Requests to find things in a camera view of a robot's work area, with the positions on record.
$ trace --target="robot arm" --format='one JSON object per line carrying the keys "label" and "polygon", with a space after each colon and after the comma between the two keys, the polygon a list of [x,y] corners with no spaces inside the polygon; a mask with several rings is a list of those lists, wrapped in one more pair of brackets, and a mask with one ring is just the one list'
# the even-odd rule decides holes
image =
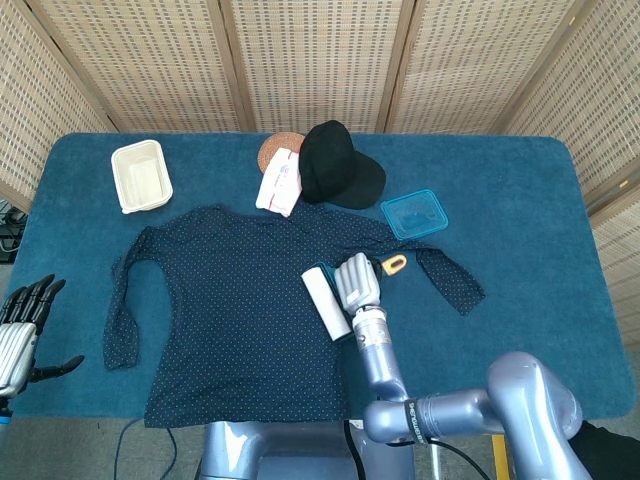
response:
{"label": "robot arm", "polygon": [[376,442],[503,432],[522,479],[590,479],[569,446],[582,422],[573,394],[535,357],[512,352],[489,368],[487,389],[409,399],[393,352],[371,263],[362,253],[335,272],[343,308],[370,387],[380,400],[367,408],[364,428]]}

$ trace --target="black cloth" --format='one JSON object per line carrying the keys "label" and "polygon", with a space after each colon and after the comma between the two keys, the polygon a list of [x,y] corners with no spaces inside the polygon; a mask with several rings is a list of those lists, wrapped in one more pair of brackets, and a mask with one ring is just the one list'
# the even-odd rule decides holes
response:
{"label": "black cloth", "polygon": [[300,275],[319,261],[338,265],[359,251],[397,249],[415,250],[462,314],[484,297],[440,250],[400,242],[380,222],[318,206],[299,204],[288,219],[203,207],[147,227],[114,265],[105,365],[137,363],[138,327],[125,304],[128,270],[153,260],[168,283],[172,326],[147,402],[147,426],[342,419],[337,349]]}
{"label": "black cloth", "polygon": [[640,478],[640,441],[635,438],[582,422],[569,443],[593,480]]}

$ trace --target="white plastic container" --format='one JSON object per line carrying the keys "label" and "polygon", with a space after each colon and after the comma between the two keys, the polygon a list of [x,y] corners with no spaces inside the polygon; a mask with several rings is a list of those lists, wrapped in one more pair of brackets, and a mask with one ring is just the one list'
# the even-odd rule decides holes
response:
{"label": "white plastic container", "polygon": [[173,195],[162,147],[155,140],[117,149],[111,155],[111,168],[122,213],[157,208]]}

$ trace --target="blue plastic container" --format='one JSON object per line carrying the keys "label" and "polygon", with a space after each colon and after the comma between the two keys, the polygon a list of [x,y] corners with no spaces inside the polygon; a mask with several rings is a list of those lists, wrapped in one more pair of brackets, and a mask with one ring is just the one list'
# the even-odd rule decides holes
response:
{"label": "blue plastic container", "polygon": [[431,190],[382,202],[382,211],[398,240],[424,237],[449,225],[447,214]]}

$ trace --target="black baseball cap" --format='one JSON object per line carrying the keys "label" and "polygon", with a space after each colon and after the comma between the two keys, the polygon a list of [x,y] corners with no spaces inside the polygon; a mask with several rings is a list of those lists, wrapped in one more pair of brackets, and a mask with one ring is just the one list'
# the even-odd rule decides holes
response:
{"label": "black baseball cap", "polygon": [[355,210],[376,203],[387,180],[373,158],[353,148],[349,131],[337,120],[316,125],[304,137],[298,168],[305,201]]}

